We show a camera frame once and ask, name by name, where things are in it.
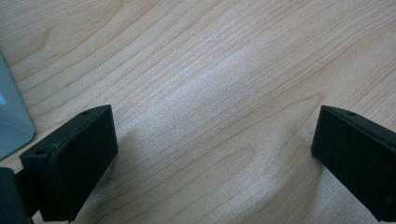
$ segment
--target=light wood surface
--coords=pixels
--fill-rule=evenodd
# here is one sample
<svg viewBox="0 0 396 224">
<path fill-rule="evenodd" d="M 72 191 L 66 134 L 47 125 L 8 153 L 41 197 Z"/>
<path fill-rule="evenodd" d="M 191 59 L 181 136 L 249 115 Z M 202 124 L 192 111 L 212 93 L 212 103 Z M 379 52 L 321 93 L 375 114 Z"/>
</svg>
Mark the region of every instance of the light wood surface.
<svg viewBox="0 0 396 224">
<path fill-rule="evenodd" d="M 113 106 L 76 223 L 376 223 L 310 146 L 321 105 L 396 131 L 393 0 L 0 0 L 0 50 L 32 144 Z"/>
</svg>

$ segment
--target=screw hole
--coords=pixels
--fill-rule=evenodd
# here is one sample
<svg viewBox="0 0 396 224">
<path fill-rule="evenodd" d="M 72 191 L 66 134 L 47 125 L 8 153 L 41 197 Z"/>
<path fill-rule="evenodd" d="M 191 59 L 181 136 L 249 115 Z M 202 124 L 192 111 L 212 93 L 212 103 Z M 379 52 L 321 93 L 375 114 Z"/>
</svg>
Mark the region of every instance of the screw hole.
<svg viewBox="0 0 396 224">
<path fill-rule="evenodd" d="M 49 150 L 47 148 L 40 148 L 35 152 L 36 155 L 43 155 L 46 154 Z"/>
</svg>

